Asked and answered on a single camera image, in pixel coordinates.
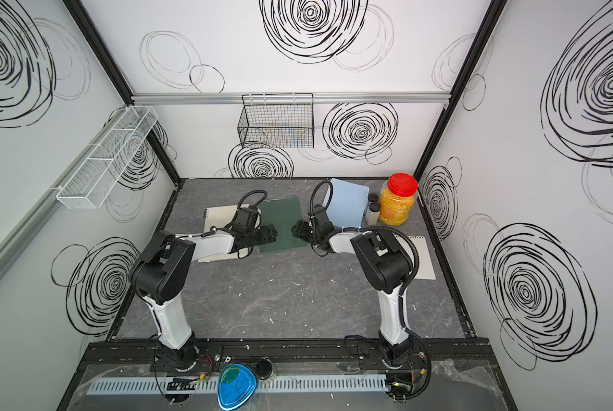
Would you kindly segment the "green spiral notepad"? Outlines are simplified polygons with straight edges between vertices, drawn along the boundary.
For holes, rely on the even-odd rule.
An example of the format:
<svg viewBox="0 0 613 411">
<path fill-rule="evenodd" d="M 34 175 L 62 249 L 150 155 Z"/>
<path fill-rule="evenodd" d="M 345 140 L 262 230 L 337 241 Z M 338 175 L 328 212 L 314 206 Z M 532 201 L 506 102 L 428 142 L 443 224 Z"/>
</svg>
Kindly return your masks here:
<svg viewBox="0 0 613 411">
<path fill-rule="evenodd" d="M 277 239 L 260 246 L 260 253 L 275 253 L 294 248 L 306 248 L 308 244 L 293 236 L 293 226 L 302 220 L 301 204 L 297 197 L 267 200 L 260 204 L 263 225 L 273 225 Z"/>
</svg>

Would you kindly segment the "light blue spiral notebook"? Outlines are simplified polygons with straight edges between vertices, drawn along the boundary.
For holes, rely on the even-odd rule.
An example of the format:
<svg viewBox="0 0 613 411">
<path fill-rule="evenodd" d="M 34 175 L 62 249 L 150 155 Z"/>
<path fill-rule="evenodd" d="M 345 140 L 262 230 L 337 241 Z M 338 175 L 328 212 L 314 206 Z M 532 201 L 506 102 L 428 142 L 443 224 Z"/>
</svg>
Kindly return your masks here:
<svg viewBox="0 0 613 411">
<path fill-rule="evenodd" d="M 362 226 L 370 188 L 364 185 L 331 179 L 333 198 L 327 216 L 337 228 Z"/>
</svg>

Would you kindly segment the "torn lined paper page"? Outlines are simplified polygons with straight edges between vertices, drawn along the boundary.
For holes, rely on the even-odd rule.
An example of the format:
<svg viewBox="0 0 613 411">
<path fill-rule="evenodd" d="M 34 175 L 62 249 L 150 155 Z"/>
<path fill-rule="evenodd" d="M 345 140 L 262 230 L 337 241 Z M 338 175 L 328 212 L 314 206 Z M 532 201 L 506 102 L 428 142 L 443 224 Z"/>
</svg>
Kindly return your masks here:
<svg viewBox="0 0 613 411">
<path fill-rule="evenodd" d="M 419 280 L 435 280 L 436 274 L 431 261 L 430 251 L 424 236 L 409 236 L 419 254 L 420 266 L 415 276 Z"/>
</svg>

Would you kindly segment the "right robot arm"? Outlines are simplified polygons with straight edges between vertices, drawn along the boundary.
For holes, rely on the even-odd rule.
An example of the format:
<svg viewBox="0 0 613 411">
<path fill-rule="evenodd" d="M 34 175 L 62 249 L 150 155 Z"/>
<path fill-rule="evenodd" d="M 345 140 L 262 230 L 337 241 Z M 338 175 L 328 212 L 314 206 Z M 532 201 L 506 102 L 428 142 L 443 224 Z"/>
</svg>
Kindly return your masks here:
<svg viewBox="0 0 613 411">
<path fill-rule="evenodd" d="M 320 250 L 322 255 L 350 253 L 356 256 L 369 284 L 378 292 L 380 330 L 378 350 L 389 368 L 402 366 L 418 341 L 409 328 L 405 295 L 421 265 L 411 239 L 390 226 L 337 228 L 319 205 L 306 220 L 293 225 L 291 233 Z"/>
</svg>

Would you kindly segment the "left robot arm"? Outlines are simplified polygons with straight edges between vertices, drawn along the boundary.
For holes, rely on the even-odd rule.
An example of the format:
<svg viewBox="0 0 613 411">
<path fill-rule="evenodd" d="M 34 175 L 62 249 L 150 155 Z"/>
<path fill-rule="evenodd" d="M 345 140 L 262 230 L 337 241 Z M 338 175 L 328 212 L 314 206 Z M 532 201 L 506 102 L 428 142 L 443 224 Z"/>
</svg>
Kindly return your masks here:
<svg viewBox="0 0 613 411">
<path fill-rule="evenodd" d="M 263 225 L 254 207 L 236 211 L 223 227 L 198 234 L 157 231 L 141 252 L 128 280 L 135 294 L 150 308 L 157 327 L 160 358 L 179 371 L 198 362 L 195 333 L 188 324 L 181 293 L 193 262 L 277 241 L 274 225 Z"/>
</svg>

